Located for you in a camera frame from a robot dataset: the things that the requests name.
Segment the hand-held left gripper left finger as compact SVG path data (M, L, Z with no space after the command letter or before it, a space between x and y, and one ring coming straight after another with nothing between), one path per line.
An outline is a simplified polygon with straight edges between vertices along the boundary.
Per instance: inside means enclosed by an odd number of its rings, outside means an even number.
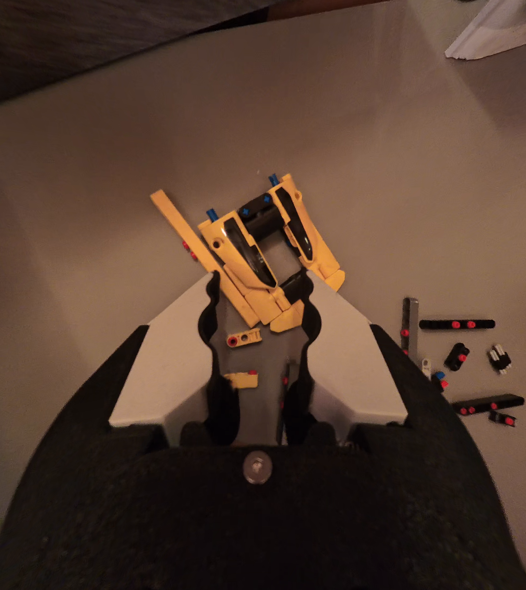
M229 446L240 424L239 396L220 370L211 340L218 329L221 274L209 273L150 323L109 419L113 428L162 427L178 446L189 423Z

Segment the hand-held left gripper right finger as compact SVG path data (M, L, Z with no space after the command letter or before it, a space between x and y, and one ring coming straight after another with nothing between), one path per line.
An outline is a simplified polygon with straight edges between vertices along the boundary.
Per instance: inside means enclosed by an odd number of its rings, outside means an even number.
M299 274L306 335L286 402L289 445L327 423L338 443L357 425L404 425L407 409L370 322L311 271Z

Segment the yellow toy car hood assembly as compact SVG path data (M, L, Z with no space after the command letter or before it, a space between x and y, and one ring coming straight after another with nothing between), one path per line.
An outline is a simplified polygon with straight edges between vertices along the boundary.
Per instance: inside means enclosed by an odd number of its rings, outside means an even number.
M290 174L270 177L272 187L236 210L218 216L207 210L199 225L207 246L223 262L222 269L254 311L257 321L281 333L303 320L303 287L299 274L280 282L260 243L281 234L303 269L338 291L345 272L311 220Z

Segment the grey desk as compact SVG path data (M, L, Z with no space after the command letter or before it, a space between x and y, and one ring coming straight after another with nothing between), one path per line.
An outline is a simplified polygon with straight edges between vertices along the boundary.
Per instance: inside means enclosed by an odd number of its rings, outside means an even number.
M0 104L0 520L63 405L203 275L157 189L197 224L291 173L344 297L393 337L405 296L494 319L464 339L448 395L526 399L526 46L445 58L479 9L395 1L208 33ZM526 401L515 414L465 424L526 567Z

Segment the small yellow panel piece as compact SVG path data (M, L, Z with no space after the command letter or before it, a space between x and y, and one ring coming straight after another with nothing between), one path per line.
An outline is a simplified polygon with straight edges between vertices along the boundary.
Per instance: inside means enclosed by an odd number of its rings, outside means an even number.
M226 373L223 375L234 389L255 389L258 387L257 371Z

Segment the short yellow beam red pin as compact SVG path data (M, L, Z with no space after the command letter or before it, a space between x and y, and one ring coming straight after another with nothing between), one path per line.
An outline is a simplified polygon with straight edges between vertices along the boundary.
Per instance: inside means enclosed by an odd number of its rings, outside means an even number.
M230 348L238 348L249 344L262 342L261 331L259 328L231 333L227 335L226 343Z

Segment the black beam with red pins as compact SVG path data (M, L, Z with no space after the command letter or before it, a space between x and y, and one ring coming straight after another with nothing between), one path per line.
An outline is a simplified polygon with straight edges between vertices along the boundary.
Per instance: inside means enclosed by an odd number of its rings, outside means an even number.
M453 410L461 416L500 411L514 407L522 407L525 399L515 394L497 394L463 401L451 402Z
M419 328L431 331L446 330L488 330L494 329L496 322L491 319L422 319Z

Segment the black connector white axles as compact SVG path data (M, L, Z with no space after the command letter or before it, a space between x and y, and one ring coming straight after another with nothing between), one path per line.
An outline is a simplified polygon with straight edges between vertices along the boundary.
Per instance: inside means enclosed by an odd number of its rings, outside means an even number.
M499 375L505 375L512 366L510 356L500 344L494 344L488 350L488 359L495 372Z

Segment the instruction booklet car picture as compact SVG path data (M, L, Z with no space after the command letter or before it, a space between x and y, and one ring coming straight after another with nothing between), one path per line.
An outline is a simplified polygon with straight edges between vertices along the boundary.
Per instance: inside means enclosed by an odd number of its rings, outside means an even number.
M472 61L526 45L526 1L489 1L445 51Z

